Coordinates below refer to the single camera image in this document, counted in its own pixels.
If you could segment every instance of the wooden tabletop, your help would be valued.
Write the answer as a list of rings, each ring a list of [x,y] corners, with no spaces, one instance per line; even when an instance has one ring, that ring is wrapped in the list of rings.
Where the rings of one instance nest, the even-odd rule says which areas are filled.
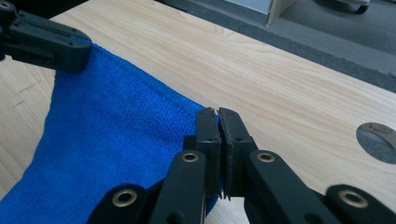
[[[237,111],[259,148],[310,188],[352,185],[396,211],[396,165],[356,138],[369,121],[396,129],[396,94],[150,0],[91,0],[54,20],[199,104]],[[0,66],[2,198],[32,160],[54,72],[9,58]],[[246,223],[241,202],[220,202],[207,223]]]

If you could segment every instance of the wheel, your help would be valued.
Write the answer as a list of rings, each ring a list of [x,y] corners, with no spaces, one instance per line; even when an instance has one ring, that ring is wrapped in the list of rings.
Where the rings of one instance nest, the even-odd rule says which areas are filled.
[[[369,6],[360,6],[359,9],[356,11],[356,13],[363,14],[364,12],[367,11],[368,8]]]

